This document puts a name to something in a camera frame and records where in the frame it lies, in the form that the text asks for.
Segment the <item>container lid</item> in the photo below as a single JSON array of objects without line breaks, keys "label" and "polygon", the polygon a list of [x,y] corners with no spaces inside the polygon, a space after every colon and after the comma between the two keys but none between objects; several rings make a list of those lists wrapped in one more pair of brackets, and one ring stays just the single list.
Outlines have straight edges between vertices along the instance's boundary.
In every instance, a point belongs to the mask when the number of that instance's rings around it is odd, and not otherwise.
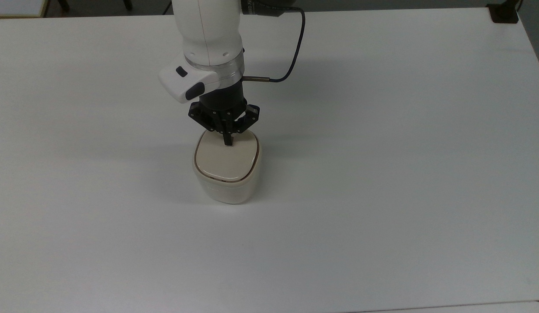
[{"label": "container lid", "polygon": [[239,182],[252,171],[258,151],[258,139],[249,130],[235,134],[232,146],[225,145],[220,133],[206,131],[198,142],[194,164],[205,176]]}]

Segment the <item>black button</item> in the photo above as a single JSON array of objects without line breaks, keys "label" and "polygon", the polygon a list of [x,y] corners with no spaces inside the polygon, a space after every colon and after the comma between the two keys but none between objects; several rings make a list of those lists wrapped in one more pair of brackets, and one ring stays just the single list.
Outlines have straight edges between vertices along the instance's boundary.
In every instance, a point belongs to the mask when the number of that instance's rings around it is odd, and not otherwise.
[{"label": "black button", "polygon": [[196,85],[193,85],[192,88],[188,89],[186,91],[186,99],[191,100],[195,97],[199,97],[205,93],[205,85],[204,83],[197,83]]},{"label": "black button", "polygon": [[182,66],[178,66],[176,68],[176,72],[180,75],[180,77],[185,77],[186,75],[188,75],[188,72],[185,71]]}]

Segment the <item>table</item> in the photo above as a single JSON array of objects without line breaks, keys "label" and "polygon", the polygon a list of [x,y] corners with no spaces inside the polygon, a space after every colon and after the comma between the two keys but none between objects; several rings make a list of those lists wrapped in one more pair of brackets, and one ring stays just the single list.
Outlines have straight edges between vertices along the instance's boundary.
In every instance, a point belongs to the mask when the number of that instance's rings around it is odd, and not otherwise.
[{"label": "table", "polygon": [[[248,203],[203,194],[172,17],[0,20],[0,311],[539,300],[539,64],[485,8],[307,14],[245,83]],[[243,17],[247,75],[296,14]]]},{"label": "table", "polygon": [[42,17],[45,0],[0,0],[0,17]]}]

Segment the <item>black cable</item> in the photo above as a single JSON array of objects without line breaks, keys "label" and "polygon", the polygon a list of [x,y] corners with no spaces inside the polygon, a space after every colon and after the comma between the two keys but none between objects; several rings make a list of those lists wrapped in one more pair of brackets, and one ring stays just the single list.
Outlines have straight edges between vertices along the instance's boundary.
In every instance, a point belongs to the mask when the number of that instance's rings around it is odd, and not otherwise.
[{"label": "black cable", "polygon": [[168,9],[171,7],[171,5],[172,5],[172,0],[169,1],[167,8],[166,8],[165,11],[163,12],[163,15],[167,14],[167,11],[168,11]]},{"label": "black cable", "polygon": [[280,83],[281,81],[284,81],[289,77],[289,75],[293,72],[293,68],[295,67],[295,64],[297,62],[298,53],[301,50],[301,44],[302,44],[302,38],[304,37],[304,30],[306,26],[306,14],[303,9],[301,8],[295,8],[295,7],[274,7],[274,6],[268,6],[267,4],[258,3],[261,6],[264,6],[266,8],[272,9],[272,10],[285,10],[285,11],[291,11],[291,12],[300,12],[302,15],[302,27],[301,27],[301,34],[298,37],[298,43],[297,43],[297,50],[295,51],[295,57],[293,57],[293,62],[291,63],[291,67],[289,67],[289,71],[285,76],[279,78],[279,79],[271,79],[269,77],[242,77],[243,81],[259,81],[264,83]]}]

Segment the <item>white container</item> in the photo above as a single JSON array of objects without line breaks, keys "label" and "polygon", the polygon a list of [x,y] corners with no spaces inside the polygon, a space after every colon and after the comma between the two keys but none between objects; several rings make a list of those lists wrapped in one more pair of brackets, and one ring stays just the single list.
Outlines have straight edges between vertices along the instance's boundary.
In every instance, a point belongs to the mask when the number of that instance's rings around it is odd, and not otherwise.
[{"label": "white container", "polygon": [[194,172],[212,199],[238,204],[254,193],[260,160],[261,145],[251,131],[235,134],[232,146],[220,133],[205,131],[194,152]]}]

